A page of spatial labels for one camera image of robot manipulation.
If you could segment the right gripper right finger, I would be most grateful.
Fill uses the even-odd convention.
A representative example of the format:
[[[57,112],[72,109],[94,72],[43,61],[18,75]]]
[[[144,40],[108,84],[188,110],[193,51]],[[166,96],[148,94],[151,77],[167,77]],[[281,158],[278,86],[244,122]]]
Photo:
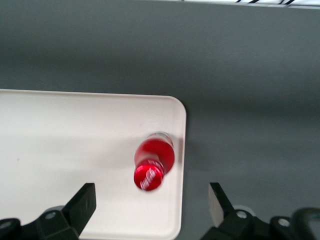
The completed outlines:
[[[235,209],[218,182],[208,187],[209,211],[213,226],[202,240],[298,240],[291,218],[274,216],[264,222],[249,211]]]

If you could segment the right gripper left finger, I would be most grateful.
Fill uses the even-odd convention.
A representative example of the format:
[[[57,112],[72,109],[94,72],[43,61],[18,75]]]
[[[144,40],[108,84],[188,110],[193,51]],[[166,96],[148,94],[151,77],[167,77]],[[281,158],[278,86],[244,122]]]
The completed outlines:
[[[2,240],[78,240],[97,207],[96,186],[85,183],[62,206],[44,211],[34,221],[21,225],[18,218],[0,220]]]

